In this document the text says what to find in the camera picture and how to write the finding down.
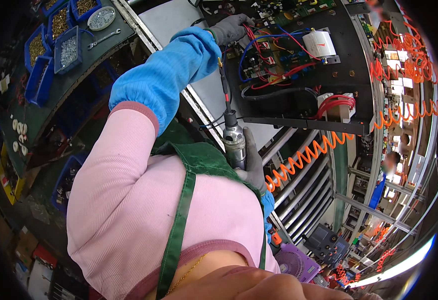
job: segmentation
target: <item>green apron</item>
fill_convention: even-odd
[[[179,203],[177,204],[174,223],[172,224],[172,229],[169,233],[169,239],[167,241],[166,249],[164,250],[160,267],[156,299],[162,299],[166,296],[169,290],[179,264],[180,250],[182,248],[187,215],[189,214],[189,207],[191,206],[197,174],[223,176],[244,183],[255,193],[262,211],[264,211],[264,206],[261,202],[261,194],[259,193],[259,190],[253,187],[250,183],[242,181],[235,171],[227,164],[226,158],[222,153],[217,150],[216,147],[208,143],[197,142],[184,145],[167,142],[156,151],[156,154],[177,154],[186,169],[186,176],[180,193]],[[265,269],[266,245],[267,237],[264,232],[264,242],[262,244],[261,260],[259,263],[259,268],[261,269]]]

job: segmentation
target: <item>gold necklace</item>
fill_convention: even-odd
[[[179,285],[180,284],[180,282],[182,281],[182,280],[184,280],[186,277],[187,277],[187,275],[189,275],[189,273],[191,273],[192,272],[192,270],[202,261],[202,259],[205,257],[207,255],[207,253],[206,254],[204,254],[203,256],[201,256],[201,258],[199,258],[199,260],[192,266],[192,268],[190,268],[189,269],[189,271],[187,271],[177,282],[176,282],[176,284],[175,285],[173,285],[168,291],[167,291],[167,294],[166,294],[166,296],[171,292],[171,291],[173,291],[176,287],[177,287],[177,285]]]

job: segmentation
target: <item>gray work glove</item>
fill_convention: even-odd
[[[239,175],[240,179],[251,183],[263,195],[267,187],[264,180],[262,157],[257,152],[252,131],[248,127],[244,127],[243,131],[246,138],[246,171],[237,169],[235,172]]]
[[[224,46],[230,42],[238,41],[246,35],[246,29],[242,26],[242,23],[247,26],[254,26],[254,22],[242,13],[228,16],[211,28],[207,28],[207,30],[212,31],[217,45]]]

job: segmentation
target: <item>purple desk fan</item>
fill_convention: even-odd
[[[320,271],[318,263],[305,255],[301,250],[292,244],[281,244],[281,250],[275,258],[280,267],[280,272],[291,274],[300,282],[310,282]]]

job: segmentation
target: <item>blue sleeve cover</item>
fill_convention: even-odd
[[[176,33],[161,51],[121,75],[110,93],[109,109],[122,101],[147,106],[164,132],[179,108],[179,93],[217,68],[221,50],[207,31],[188,27]]]
[[[267,190],[265,191],[264,196],[261,197],[261,202],[264,205],[264,230],[265,230],[265,234],[267,235],[267,243],[270,244],[271,235],[268,231],[269,229],[272,228],[272,225],[267,221],[267,217],[274,210],[274,204],[275,204],[274,196],[272,195],[271,192]]]

